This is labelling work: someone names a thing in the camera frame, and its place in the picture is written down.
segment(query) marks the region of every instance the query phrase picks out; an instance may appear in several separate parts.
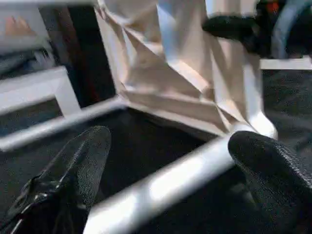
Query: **black mat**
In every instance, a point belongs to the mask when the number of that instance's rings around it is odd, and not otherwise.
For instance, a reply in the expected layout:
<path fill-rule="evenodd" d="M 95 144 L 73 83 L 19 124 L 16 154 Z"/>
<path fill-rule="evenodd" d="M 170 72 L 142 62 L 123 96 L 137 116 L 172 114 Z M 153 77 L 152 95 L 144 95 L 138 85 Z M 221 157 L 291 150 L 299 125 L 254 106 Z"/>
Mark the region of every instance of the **black mat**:
<path fill-rule="evenodd" d="M 280 140 L 305 154 L 312 153 L 311 85 L 310 72 L 267 71 L 264 76 L 267 116 L 276 125 Z M 111 154 L 97 202 L 203 144 L 180 130 L 155 125 L 143 113 L 132 110 L 112 113 L 0 155 L 0 215 L 12 204 L 26 181 L 40 172 L 65 142 L 92 125 L 107 126 L 112 132 Z M 242 181 L 241 173 L 234 168 L 136 233 L 270 233 L 266 221 L 246 198 L 247 191 L 231 189 Z"/>
<path fill-rule="evenodd" d="M 0 116 L 0 137 L 59 116 L 62 113 L 56 99 L 12 111 Z"/>

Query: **white pole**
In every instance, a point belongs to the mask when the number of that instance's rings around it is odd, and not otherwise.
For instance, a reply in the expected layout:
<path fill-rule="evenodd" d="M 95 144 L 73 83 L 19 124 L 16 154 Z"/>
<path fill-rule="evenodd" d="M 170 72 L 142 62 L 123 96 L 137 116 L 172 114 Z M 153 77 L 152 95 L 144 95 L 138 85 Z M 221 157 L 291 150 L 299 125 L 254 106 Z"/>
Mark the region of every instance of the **white pole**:
<path fill-rule="evenodd" d="M 253 131 L 239 124 L 236 131 Z M 84 234 L 127 234 L 234 165 L 218 138 L 92 208 Z"/>
<path fill-rule="evenodd" d="M 126 108 L 123 98 L 117 96 L 86 107 L 81 112 L 67 117 L 58 117 L 53 120 L 37 124 L 25 130 L 12 133 L 0 138 L 0 150 L 8 151 L 26 145 L 35 140 L 50 136 L 71 126 L 86 122 L 98 116 L 105 115 L 117 109 Z"/>

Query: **white shelf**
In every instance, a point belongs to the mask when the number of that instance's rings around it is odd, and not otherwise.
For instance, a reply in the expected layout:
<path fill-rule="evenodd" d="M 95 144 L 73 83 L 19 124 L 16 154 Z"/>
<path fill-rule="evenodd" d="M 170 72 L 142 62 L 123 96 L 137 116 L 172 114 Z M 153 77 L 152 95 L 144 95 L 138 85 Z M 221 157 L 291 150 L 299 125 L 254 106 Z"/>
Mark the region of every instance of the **white shelf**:
<path fill-rule="evenodd" d="M 262 59 L 261 69 L 263 70 L 312 70 L 310 57 L 295 59 Z"/>

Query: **silver metal rod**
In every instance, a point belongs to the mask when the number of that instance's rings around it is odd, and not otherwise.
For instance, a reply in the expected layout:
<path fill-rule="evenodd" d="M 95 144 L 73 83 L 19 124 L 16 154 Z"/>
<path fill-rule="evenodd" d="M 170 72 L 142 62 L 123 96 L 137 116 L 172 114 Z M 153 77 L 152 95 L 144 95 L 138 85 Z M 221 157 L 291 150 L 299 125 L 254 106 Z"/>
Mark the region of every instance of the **silver metal rod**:
<path fill-rule="evenodd" d="M 91 120 L 98 116 L 107 114 L 117 109 L 126 107 L 126 102 L 117 96 L 107 101 L 103 101 L 86 107 L 81 112 L 71 116 L 58 117 L 53 120 L 37 124 L 25 130 L 12 133 L 0 138 L 0 150 L 9 151 L 17 147 L 26 145 L 35 140 L 50 136 L 76 124 Z"/>
<path fill-rule="evenodd" d="M 234 131 L 253 131 L 239 124 Z M 218 138 L 92 208 L 84 234 L 126 234 L 234 165 Z"/>

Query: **dark floor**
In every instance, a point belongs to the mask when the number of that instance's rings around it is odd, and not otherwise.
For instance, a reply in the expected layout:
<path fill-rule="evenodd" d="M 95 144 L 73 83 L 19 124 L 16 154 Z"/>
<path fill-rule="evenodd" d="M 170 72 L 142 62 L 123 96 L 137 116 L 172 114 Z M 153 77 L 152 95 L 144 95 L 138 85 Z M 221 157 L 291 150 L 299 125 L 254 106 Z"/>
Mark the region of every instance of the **dark floor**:
<path fill-rule="evenodd" d="M 264 77 L 266 113 L 280 139 L 299 153 L 311 154 L 312 75 L 274 73 Z M 160 127 L 133 110 L 69 129 L 18 151 L 0 155 L 0 216 L 19 190 L 57 154 L 72 137 L 92 125 L 107 126 L 112 148 L 97 195 L 97 202 L 115 194 L 204 142 L 173 128 Z M 236 168 L 153 219 L 138 234 L 270 233 L 267 222 L 246 198 L 247 191 L 233 186 L 243 182 Z"/>
<path fill-rule="evenodd" d="M 62 113 L 56 99 L 1 115 L 0 137 L 31 127 L 34 123 L 43 123 L 59 116 L 62 116 Z"/>

